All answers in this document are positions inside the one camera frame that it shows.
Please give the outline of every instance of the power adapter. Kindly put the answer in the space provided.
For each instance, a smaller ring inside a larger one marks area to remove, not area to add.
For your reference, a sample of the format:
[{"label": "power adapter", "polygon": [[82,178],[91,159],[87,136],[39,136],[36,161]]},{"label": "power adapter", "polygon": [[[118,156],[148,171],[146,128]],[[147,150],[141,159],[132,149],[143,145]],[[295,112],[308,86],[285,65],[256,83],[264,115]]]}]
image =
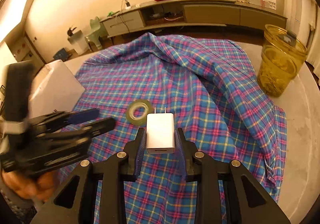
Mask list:
[{"label": "power adapter", "polygon": [[175,151],[174,118],[172,113],[147,115],[147,152],[150,154],[172,154]]}]

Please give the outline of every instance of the checkered tablecloth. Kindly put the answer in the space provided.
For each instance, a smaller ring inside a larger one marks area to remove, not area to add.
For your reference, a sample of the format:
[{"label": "checkered tablecloth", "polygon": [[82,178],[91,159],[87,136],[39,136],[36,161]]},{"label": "checkered tablecloth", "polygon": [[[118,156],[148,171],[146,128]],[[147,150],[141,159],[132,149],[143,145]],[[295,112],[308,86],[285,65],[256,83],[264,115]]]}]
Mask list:
[{"label": "checkered tablecloth", "polygon": [[[134,100],[147,99],[157,111],[166,107],[173,113],[175,128],[183,128],[199,150],[223,162],[240,160],[278,200],[285,114],[261,91],[246,53],[234,42],[146,33],[91,57],[76,78],[86,91],[74,110],[99,108],[101,118],[117,120],[115,130],[93,139],[92,162],[106,160],[135,138],[138,127],[126,120],[125,112]],[[74,166],[61,169],[61,180]],[[139,179],[124,189],[128,223],[193,223],[196,183],[181,180],[175,154],[145,152]]]}]

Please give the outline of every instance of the translucent yellow bucket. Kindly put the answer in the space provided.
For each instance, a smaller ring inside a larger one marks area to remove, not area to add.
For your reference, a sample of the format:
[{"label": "translucent yellow bucket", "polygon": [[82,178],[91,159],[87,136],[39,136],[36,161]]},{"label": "translucent yellow bucket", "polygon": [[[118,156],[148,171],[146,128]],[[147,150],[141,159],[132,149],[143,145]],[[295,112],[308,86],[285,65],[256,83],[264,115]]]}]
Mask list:
[{"label": "translucent yellow bucket", "polygon": [[266,25],[258,84],[269,96],[279,97],[307,58],[306,47],[297,36],[274,25]]}]

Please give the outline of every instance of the green chair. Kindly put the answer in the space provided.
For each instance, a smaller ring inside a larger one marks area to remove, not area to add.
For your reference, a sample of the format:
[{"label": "green chair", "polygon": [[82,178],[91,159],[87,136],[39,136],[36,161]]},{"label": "green chair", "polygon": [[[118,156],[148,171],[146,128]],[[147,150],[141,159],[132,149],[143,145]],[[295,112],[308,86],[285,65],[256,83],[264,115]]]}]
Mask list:
[{"label": "green chair", "polygon": [[96,17],[94,20],[90,20],[90,27],[91,27],[91,33],[85,36],[85,39],[89,42],[93,42],[98,50],[102,50],[101,42],[99,41],[99,38],[107,36],[108,32],[105,28],[105,26],[100,22],[99,17]]}]

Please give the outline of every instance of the sleeve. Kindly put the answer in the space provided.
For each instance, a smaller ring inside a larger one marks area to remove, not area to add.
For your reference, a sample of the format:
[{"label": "sleeve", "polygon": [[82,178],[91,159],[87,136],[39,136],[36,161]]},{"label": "sleeve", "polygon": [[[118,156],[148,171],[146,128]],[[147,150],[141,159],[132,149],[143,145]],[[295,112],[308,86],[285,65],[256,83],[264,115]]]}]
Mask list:
[{"label": "sleeve", "polygon": [[4,200],[22,224],[29,224],[36,214],[33,201],[20,198],[14,191],[8,188],[2,179],[1,172],[0,165],[0,192]]}]

